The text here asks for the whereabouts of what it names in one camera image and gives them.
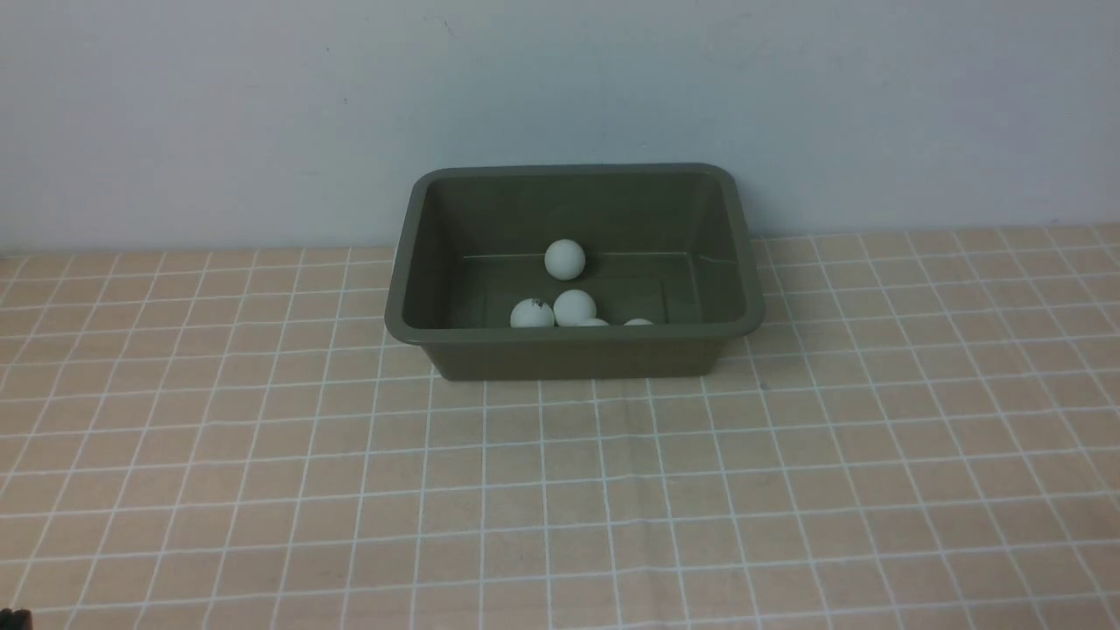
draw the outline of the white wall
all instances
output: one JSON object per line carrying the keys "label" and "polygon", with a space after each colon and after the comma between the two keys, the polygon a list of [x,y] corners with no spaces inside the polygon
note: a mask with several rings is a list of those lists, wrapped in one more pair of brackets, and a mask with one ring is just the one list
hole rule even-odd
{"label": "white wall", "polygon": [[392,243],[435,168],[678,160],[765,231],[1116,220],[1120,2],[0,2],[0,250]]}

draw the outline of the rectangular container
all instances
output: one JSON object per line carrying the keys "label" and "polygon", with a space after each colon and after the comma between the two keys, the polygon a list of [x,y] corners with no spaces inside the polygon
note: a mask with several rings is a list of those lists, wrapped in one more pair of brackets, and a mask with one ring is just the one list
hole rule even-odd
{"label": "rectangular container", "polygon": [[[582,245],[570,281],[544,270],[559,239]],[[511,328],[528,297],[578,288],[610,324]],[[458,168],[412,189],[385,326],[447,380],[683,377],[763,321],[735,179],[701,164]]]}

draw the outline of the wall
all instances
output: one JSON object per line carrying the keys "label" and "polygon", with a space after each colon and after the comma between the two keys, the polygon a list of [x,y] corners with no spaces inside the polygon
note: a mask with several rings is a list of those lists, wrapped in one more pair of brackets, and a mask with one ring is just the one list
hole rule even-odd
{"label": "wall", "polygon": [[1116,0],[4,0],[0,250],[394,242],[447,166],[703,160],[765,231],[1120,216]]}

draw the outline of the dark object in corner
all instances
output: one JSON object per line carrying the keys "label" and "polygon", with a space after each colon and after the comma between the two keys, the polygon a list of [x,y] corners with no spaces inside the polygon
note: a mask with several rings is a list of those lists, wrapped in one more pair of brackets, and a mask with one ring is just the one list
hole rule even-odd
{"label": "dark object in corner", "polygon": [[0,610],[0,630],[32,630],[32,628],[31,611],[10,608]]}

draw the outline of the plastic tub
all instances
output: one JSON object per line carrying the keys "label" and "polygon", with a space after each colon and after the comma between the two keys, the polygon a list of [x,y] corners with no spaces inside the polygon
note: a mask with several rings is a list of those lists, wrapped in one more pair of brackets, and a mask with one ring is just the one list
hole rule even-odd
{"label": "plastic tub", "polygon": [[[544,250],[580,243],[554,280]],[[589,293],[599,317],[653,326],[511,328],[526,298]],[[412,189],[389,333],[448,380],[682,377],[758,327],[763,296],[734,178],[701,164],[437,170]]]}

